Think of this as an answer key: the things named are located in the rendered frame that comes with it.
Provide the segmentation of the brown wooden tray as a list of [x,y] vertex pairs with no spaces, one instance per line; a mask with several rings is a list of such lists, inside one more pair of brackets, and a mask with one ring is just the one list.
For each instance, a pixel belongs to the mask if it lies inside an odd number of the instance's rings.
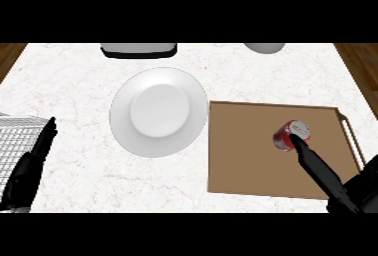
[[209,103],[208,191],[304,199],[326,198],[293,151],[273,145],[273,134],[290,120],[310,128],[308,146],[342,181],[360,172],[351,130],[335,107]]

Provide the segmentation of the grey rounded object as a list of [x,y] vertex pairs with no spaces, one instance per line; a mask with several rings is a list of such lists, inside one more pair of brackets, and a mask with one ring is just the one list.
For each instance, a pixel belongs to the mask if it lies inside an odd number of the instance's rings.
[[246,48],[259,54],[274,54],[285,46],[283,43],[246,43]]

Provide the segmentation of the red can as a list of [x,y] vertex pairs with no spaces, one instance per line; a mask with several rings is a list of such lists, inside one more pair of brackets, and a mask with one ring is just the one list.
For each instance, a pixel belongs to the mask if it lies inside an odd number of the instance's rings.
[[293,145],[289,140],[290,134],[295,134],[304,141],[310,140],[310,128],[299,120],[287,121],[273,134],[273,144],[283,152],[293,149]]

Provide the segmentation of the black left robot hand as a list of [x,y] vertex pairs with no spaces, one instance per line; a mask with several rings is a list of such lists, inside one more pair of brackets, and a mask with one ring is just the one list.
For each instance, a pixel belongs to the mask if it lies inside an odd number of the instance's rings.
[[33,147],[26,151],[14,165],[0,199],[0,211],[28,212],[38,191],[42,166],[57,135],[56,119],[47,121]]

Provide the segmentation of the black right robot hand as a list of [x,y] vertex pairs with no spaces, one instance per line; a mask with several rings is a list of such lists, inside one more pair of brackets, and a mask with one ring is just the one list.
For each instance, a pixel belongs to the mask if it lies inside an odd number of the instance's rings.
[[360,173],[345,182],[308,148],[302,139],[290,134],[298,163],[327,195],[329,213],[378,213],[378,154],[370,159]]

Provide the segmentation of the grey and black appliance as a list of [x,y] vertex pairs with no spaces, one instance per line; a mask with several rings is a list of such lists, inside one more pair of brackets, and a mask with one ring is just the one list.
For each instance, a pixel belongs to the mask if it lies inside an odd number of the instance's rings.
[[107,58],[158,59],[177,53],[175,43],[101,43],[100,50]]

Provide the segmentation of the white plate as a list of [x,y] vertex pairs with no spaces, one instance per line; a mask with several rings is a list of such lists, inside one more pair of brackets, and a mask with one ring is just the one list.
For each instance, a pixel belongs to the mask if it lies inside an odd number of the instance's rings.
[[165,157],[194,141],[206,117],[208,100],[194,77],[177,68],[152,68],[135,74],[116,92],[110,131],[128,152]]

